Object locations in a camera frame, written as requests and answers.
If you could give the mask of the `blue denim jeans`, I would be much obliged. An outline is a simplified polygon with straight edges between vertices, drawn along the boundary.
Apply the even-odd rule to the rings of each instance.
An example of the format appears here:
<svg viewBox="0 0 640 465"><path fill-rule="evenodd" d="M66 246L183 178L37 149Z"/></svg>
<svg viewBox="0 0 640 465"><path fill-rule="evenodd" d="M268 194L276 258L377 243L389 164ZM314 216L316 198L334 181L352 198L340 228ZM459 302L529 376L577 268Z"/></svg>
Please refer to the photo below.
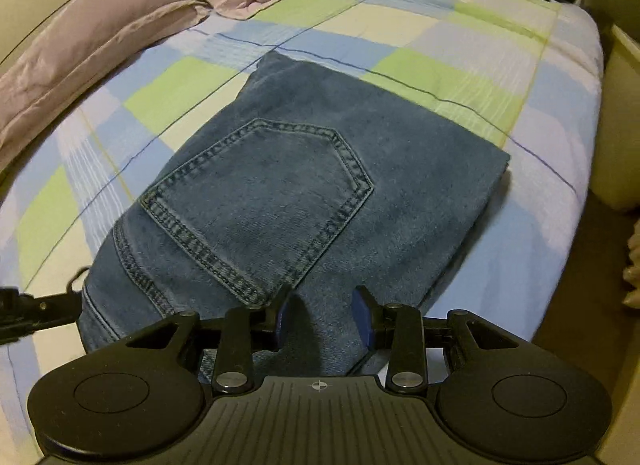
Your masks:
<svg viewBox="0 0 640 465"><path fill-rule="evenodd" d="M393 92L272 52L114 223L82 290L82 344L288 291L284 345L256 374L346 374L367 355L352 290L421 305L508 163Z"/></svg>

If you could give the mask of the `checkered bed sheet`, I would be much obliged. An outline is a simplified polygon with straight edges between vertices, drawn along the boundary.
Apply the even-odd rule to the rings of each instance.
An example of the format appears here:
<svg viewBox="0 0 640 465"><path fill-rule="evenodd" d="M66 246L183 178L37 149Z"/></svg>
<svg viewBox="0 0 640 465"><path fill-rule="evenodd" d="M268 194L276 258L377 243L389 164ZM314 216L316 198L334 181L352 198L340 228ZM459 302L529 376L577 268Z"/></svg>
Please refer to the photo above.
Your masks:
<svg viewBox="0 0 640 465"><path fill-rule="evenodd" d="M508 152L422 309L469 309L532 337L584 208L603 72L588 14L545 0L280 0L245 21L212 14L100 81L2 179L2 283L64 289L271 51L395 92Z"/></svg>

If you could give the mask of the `mauve pillow far side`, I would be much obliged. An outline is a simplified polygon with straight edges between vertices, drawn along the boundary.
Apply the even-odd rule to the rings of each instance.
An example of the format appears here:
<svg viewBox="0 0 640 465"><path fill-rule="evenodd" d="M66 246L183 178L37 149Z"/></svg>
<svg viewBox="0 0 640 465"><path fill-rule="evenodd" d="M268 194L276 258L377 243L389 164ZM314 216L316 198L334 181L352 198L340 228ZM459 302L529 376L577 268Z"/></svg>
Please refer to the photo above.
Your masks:
<svg viewBox="0 0 640 465"><path fill-rule="evenodd" d="M198 0L72 0L1 76L2 170L119 64L207 16Z"/></svg>

